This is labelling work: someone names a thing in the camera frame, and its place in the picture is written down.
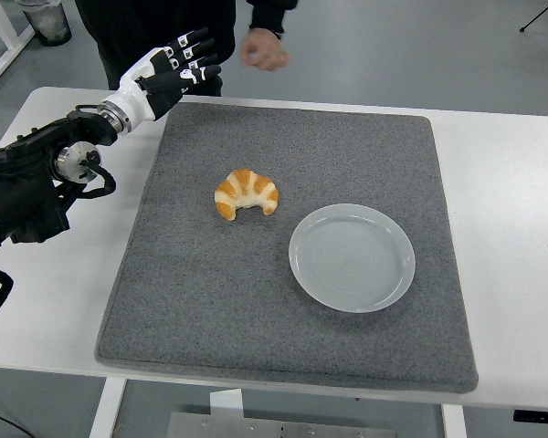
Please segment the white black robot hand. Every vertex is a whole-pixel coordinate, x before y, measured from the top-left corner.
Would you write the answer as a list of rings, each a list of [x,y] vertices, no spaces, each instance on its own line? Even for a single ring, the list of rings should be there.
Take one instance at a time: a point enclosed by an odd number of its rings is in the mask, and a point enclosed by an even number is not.
[[[119,133],[160,119],[187,91],[221,72],[217,56],[209,53],[213,45],[204,27],[151,49],[121,76],[98,113]]]

